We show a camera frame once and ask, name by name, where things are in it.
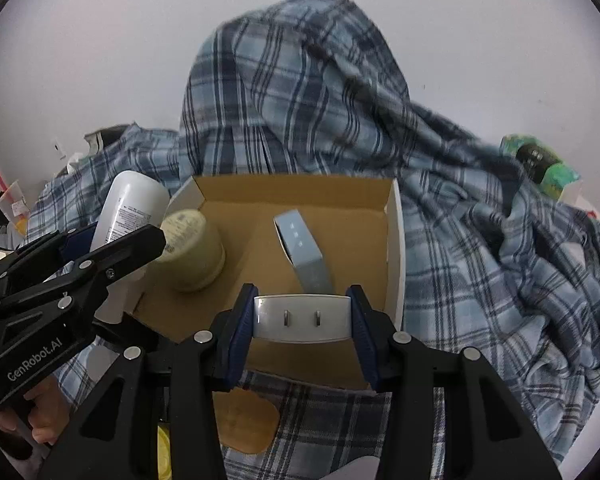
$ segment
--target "yellow object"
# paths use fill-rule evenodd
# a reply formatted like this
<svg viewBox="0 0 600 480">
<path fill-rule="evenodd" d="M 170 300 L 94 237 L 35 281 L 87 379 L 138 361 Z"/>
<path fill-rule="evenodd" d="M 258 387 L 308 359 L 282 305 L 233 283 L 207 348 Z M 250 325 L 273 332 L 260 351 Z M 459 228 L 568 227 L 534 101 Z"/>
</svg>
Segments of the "yellow object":
<svg viewBox="0 0 600 480">
<path fill-rule="evenodd" d="M 175 212 L 160 229 L 166 245 L 154 266 L 173 288 L 192 292 L 209 285 L 224 266 L 224 247 L 218 229 L 195 209 Z"/>
<path fill-rule="evenodd" d="M 280 423 L 277 408 L 268 400 L 241 388 L 214 392 L 220 443 L 241 453 L 262 453 L 273 442 Z"/>
<path fill-rule="evenodd" d="M 171 441 L 161 426 L 158 426 L 158 480 L 171 480 Z"/>
<path fill-rule="evenodd" d="M 27 235 L 27 219 L 21 218 L 16 222 L 16 231 L 19 232 L 22 236 Z"/>
</svg>

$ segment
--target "bottle label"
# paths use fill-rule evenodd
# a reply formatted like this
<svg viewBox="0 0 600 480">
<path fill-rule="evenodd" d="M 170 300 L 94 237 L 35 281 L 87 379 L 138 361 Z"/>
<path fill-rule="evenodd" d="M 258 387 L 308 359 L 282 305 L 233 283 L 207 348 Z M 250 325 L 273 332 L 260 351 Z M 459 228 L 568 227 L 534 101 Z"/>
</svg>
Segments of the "bottle label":
<svg viewBox="0 0 600 480">
<path fill-rule="evenodd" d="M 180 213 L 172 217 L 170 221 L 162 225 L 167 241 L 164 251 L 172 254 L 176 250 L 186 247 L 187 241 L 197 237 L 201 228 L 202 222 L 198 216 Z"/>
<path fill-rule="evenodd" d="M 11 204 L 11 211 L 13 211 L 14 216 L 26 215 L 29 212 L 29 208 L 24 203 L 24 200 L 18 200 Z"/>
<path fill-rule="evenodd" d="M 534 142 L 520 146 L 516 159 L 522 163 L 526 174 L 535 184 L 540 184 L 547 170 L 560 162 L 553 153 Z"/>
<path fill-rule="evenodd" d="M 144 227 L 150 220 L 151 215 L 144 211 L 128 205 L 121 206 L 109 228 L 109 232 L 107 232 L 107 244 L 129 234 L 131 231 Z"/>
</svg>

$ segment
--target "finger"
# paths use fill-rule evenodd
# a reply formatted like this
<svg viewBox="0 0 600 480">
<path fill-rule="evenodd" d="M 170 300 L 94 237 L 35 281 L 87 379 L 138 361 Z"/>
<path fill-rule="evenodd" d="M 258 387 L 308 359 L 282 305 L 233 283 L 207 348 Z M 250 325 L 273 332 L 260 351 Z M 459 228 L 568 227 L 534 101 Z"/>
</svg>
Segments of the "finger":
<svg viewBox="0 0 600 480">
<path fill-rule="evenodd" d="M 0 412 L 0 430 L 15 431 L 18 425 L 18 416 L 13 410 L 8 409 Z"/>
<path fill-rule="evenodd" d="M 33 439 L 39 444 L 55 444 L 58 434 L 53 428 L 36 428 L 31 432 Z"/>
<path fill-rule="evenodd" d="M 45 392 L 48 392 L 49 390 L 53 389 L 54 386 L 58 386 L 56 378 L 53 376 L 49 376 L 40 381 L 36 386 L 34 386 L 26 394 L 24 394 L 24 398 L 27 400 L 33 400 L 36 397 L 41 396 Z"/>
<path fill-rule="evenodd" d="M 64 396 L 58 390 L 36 398 L 36 406 L 40 412 L 46 413 L 50 418 L 56 418 L 65 404 Z"/>
<path fill-rule="evenodd" d="M 56 406 L 45 406 L 45 409 L 35 407 L 29 413 L 29 424 L 34 430 L 54 426 L 58 418 Z"/>
</svg>

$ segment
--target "wrinkled fabric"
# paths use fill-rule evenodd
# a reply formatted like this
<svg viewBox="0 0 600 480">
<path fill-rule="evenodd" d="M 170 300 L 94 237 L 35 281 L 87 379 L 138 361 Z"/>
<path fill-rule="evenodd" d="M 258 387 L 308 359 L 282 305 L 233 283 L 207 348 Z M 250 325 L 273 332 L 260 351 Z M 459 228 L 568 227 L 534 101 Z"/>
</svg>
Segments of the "wrinkled fabric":
<svg viewBox="0 0 600 480">
<path fill-rule="evenodd" d="M 29 239 L 95 220 L 113 176 L 128 169 L 170 192 L 198 174 L 396 178 L 403 329 L 445 351 L 479 348 L 557 462 L 600 398 L 600 223 L 543 196 L 511 156 L 411 102 L 384 38 L 350 0 L 286 0 L 221 25 L 190 72 L 177 138 L 131 126 L 45 189 Z M 584 266 L 568 242 L 581 245 Z M 225 449 L 229 478 L 320 478 L 361 453 L 379 455 L 387 396 L 243 380 L 275 399 L 291 427 L 261 455 Z M 435 400 L 432 478 L 441 478 Z"/>
</svg>

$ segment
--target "screw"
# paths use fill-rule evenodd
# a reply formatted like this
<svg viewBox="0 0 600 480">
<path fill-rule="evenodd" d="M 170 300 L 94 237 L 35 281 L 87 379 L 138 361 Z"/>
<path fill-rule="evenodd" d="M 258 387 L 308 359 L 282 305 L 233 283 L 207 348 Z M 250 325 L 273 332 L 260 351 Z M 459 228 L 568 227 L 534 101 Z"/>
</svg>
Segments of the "screw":
<svg viewBox="0 0 600 480">
<path fill-rule="evenodd" d="M 127 348 L 124 351 L 123 356 L 126 359 L 129 359 L 130 361 L 132 361 L 133 359 L 140 357 L 141 353 L 142 353 L 142 350 L 139 349 L 137 346 L 130 346 L 129 348 Z"/>
<path fill-rule="evenodd" d="M 481 355 L 480 351 L 472 346 L 469 346 L 462 350 L 462 354 L 464 354 L 464 357 L 469 359 L 469 361 L 477 361 L 478 359 L 480 359 Z"/>
<path fill-rule="evenodd" d="M 60 310 L 66 309 L 69 305 L 71 305 L 71 301 L 72 301 L 71 296 L 63 296 L 58 301 L 58 308 Z"/>
<path fill-rule="evenodd" d="M 199 343 L 208 343 L 213 339 L 213 336 L 214 335 L 209 332 L 209 330 L 200 330 L 194 334 L 193 339 Z"/>
<path fill-rule="evenodd" d="M 411 342 L 411 334 L 408 332 L 394 332 L 394 341 L 406 345 Z"/>
</svg>

